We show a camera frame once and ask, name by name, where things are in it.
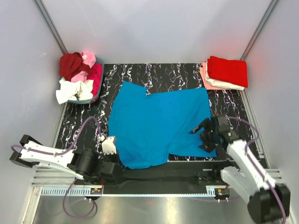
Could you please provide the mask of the blue t shirt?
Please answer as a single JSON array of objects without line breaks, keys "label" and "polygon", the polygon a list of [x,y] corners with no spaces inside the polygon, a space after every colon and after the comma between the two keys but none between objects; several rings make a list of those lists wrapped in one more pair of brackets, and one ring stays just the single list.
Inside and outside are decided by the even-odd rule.
[{"label": "blue t shirt", "polygon": [[124,82],[114,100],[108,133],[116,137],[121,163],[130,169],[157,166],[170,154],[216,157],[200,148],[198,134],[189,132],[211,116],[205,88],[147,95],[146,88]]}]

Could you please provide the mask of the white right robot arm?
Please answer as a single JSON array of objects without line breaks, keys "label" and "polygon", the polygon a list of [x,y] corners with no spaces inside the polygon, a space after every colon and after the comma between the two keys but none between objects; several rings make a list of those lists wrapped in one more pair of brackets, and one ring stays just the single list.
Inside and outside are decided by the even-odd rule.
[{"label": "white right robot arm", "polygon": [[201,149],[206,152],[224,150],[237,164],[214,171],[213,182],[232,187],[247,204],[248,213],[256,224],[276,220],[285,224],[290,215],[289,188],[270,176],[249,148],[254,140],[246,141],[237,130],[231,129],[230,119],[215,115],[204,119],[189,132],[201,131]]}]

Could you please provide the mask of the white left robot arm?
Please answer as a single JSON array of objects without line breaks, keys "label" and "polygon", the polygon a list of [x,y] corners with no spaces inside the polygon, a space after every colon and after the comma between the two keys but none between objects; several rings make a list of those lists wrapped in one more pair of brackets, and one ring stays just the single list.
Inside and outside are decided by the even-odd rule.
[{"label": "white left robot arm", "polygon": [[20,145],[11,146],[13,152],[9,160],[26,168],[56,169],[91,185],[100,181],[115,183],[123,170],[115,143],[116,138],[109,136],[102,142],[101,152],[92,149],[68,151],[43,146],[31,136],[24,135]]}]

